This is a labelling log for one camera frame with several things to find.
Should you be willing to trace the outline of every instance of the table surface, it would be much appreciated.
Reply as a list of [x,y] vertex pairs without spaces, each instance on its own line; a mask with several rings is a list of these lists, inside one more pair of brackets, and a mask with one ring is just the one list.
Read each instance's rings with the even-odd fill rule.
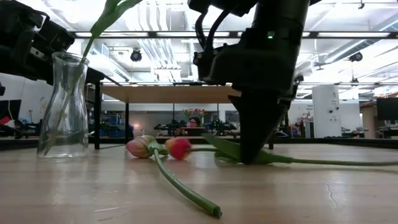
[[[278,144],[306,159],[398,160],[398,151]],[[216,220],[176,191],[151,159],[123,146],[86,159],[37,160],[34,149],[0,152],[1,223],[397,223],[398,167],[228,165],[211,152],[166,158],[183,183],[223,210]]]

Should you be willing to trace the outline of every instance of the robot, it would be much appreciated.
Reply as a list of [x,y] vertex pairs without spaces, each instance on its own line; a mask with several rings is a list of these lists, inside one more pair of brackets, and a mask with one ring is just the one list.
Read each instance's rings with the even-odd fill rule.
[[[229,96],[241,123],[241,162],[250,164],[272,136],[290,108],[297,84],[295,64],[299,55],[308,7],[320,0],[189,0],[201,13],[195,30],[203,52],[193,63],[199,79],[210,85],[232,83],[241,96]],[[217,27],[228,14],[243,16],[256,5],[252,27],[235,45],[213,48]],[[223,12],[203,35],[201,23],[210,6]]]

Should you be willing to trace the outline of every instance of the ceiling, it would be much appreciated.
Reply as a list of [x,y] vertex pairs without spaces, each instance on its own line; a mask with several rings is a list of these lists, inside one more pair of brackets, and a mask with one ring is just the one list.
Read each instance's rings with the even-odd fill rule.
[[[51,19],[70,31],[89,31],[103,10],[105,0],[19,0],[37,10],[45,11]],[[128,10],[107,31],[193,30],[199,13],[189,10],[187,0],[144,0]],[[305,31],[388,31],[398,30],[397,0],[364,0],[365,7],[358,9],[360,0],[323,0],[308,10]],[[210,9],[203,23],[208,30],[221,11]],[[219,31],[242,31],[251,25],[254,9],[242,18],[228,16]],[[217,39],[215,45],[237,43],[238,39]],[[196,68],[192,55],[201,50],[194,39],[98,39],[96,46],[104,44],[109,49],[111,63],[128,74],[131,82],[195,81]],[[133,48],[141,48],[142,60],[132,62]],[[302,41],[297,70],[305,82],[350,82],[352,77],[360,82],[398,81],[398,40],[305,39]],[[345,60],[360,51],[363,60]],[[331,64],[319,67],[314,63]],[[94,63],[100,66],[105,63]],[[301,86],[299,97],[310,94],[311,85]],[[377,86],[342,86],[341,92],[350,95],[372,92]]]

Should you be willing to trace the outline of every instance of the wooden workbench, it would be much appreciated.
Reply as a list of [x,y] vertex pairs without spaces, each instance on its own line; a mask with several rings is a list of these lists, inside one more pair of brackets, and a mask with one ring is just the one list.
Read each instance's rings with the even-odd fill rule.
[[[398,151],[334,145],[277,145],[306,159],[386,161]],[[124,147],[87,159],[37,161],[35,149],[0,152],[0,222],[43,223],[397,223],[398,167],[215,164],[210,152],[165,166],[216,202],[205,215],[152,160],[126,159]]]

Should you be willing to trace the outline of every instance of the glass vase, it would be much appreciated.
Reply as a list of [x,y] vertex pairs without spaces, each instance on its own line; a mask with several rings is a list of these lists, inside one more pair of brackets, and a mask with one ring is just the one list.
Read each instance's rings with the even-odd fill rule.
[[88,152],[84,86],[89,61],[66,52],[52,54],[53,93],[44,114],[37,157],[80,157]]

